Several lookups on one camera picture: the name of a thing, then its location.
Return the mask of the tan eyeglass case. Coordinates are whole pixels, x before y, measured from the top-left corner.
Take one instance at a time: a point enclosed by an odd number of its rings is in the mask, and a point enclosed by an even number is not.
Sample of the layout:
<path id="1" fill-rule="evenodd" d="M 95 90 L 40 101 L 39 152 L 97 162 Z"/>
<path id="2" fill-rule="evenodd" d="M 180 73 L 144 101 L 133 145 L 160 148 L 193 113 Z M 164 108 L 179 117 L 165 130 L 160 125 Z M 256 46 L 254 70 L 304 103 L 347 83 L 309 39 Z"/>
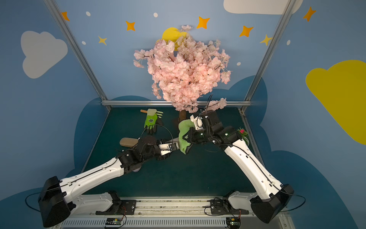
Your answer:
<path id="1" fill-rule="evenodd" d="M 124 137 L 120 140 L 119 144 L 122 147 L 132 148 L 138 144 L 139 139 Z"/>

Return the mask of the green grey microfiber cloth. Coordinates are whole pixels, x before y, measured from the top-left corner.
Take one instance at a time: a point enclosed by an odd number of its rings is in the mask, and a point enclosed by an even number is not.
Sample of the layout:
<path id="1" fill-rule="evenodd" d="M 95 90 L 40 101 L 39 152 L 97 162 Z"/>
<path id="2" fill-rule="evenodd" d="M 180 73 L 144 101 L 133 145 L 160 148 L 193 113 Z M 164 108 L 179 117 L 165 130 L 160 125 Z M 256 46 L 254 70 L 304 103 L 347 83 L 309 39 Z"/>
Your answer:
<path id="1" fill-rule="evenodd" d="M 190 128 L 194 127 L 194 123 L 191 120 L 183 120 L 182 122 L 179 123 L 178 125 L 178 129 L 179 129 L 179 136 L 178 136 L 178 141 L 179 141 L 179 148 L 180 151 L 184 154 L 187 154 L 192 143 L 188 142 L 187 139 L 187 134 L 190 131 Z"/>

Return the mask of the purple eyeglass case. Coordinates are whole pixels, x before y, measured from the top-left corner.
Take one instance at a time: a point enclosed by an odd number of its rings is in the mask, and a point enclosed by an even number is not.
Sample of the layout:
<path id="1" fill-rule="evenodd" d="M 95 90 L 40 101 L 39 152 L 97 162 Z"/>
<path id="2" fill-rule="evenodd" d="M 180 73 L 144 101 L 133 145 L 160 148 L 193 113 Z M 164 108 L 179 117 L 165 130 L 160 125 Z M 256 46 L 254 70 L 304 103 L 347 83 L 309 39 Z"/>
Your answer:
<path id="1" fill-rule="evenodd" d="M 141 170 L 141 168 L 142 168 L 142 167 L 139 167 L 139 168 L 137 168 L 137 169 L 133 170 L 133 172 L 138 172 L 138 171 L 140 171 L 140 170 Z"/>

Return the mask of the grey eyeglass case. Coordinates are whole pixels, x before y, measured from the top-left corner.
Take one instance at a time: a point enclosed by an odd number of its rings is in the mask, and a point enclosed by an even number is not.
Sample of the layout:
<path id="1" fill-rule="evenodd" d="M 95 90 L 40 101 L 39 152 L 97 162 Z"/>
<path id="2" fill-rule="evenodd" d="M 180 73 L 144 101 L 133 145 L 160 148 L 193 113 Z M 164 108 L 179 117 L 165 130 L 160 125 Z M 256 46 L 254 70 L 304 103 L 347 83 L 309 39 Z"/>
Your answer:
<path id="1" fill-rule="evenodd" d="M 165 150 L 176 151 L 178 149 L 180 149 L 178 137 L 165 142 Z"/>

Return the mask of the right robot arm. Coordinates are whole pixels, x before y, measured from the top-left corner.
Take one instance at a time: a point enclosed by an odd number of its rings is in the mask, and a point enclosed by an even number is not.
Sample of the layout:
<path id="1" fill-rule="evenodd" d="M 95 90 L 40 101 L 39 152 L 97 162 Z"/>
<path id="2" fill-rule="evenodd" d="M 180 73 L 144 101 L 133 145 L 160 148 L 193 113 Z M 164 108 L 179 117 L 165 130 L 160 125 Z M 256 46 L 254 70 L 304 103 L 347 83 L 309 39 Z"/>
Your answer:
<path id="1" fill-rule="evenodd" d="M 192 115 L 187 124 L 179 124 L 180 140 L 190 144 L 211 142 L 221 148 L 241 169 L 255 189 L 254 193 L 235 191 L 227 197 L 235 210 L 253 213 L 269 223 L 294 195 L 289 184 L 283 185 L 263 166 L 232 126 L 224 127 L 216 111 Z"/>

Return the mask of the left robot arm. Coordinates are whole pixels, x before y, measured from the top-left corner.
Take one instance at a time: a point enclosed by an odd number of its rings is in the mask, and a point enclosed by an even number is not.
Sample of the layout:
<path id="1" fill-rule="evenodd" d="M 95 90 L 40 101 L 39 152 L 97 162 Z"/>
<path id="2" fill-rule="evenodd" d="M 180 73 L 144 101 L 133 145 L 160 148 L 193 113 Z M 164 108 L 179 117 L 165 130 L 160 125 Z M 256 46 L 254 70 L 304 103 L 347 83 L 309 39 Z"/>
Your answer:
<path id="1" fill-rule="evenodd" d="M 85 192 L 111 179 L 139 171 L 143 163 L 152 158 L 164 160 L 177 149 L 178 138 L 163 141 L 148 135 L 93 169 L 64 179 L 56 176 L 47 179 L 38 197 L 43 226 L 50 228 L 67 219 L 77 209 L 76 199 Z"/>

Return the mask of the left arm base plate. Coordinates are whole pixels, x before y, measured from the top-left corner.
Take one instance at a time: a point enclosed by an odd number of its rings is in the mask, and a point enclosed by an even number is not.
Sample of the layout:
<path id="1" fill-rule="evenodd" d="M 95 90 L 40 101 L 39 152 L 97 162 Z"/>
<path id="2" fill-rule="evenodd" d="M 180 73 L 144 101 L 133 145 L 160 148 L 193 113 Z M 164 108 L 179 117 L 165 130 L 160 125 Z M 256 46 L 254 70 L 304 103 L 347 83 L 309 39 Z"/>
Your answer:
<path id="1" fill-rule="evenodd" d="M 136 200 L 119 200 L 106 211 L 96 211 L 96 215 L 133 215 L 136 209 Z"/>

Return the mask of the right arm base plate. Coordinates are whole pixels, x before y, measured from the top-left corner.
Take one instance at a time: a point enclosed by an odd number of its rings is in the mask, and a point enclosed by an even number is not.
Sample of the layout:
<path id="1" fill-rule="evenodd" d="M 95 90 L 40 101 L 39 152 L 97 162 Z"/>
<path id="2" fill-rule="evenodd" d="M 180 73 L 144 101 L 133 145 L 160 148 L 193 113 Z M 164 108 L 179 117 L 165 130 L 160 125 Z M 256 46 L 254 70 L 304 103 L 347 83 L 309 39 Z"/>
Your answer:
<path id="1" fill-rule="evenodd" d="M 210 211 L 212 215 L 239 215 L 241 210 L 234 209 L 228 200 L 214 198 L 210 200 Z"/>

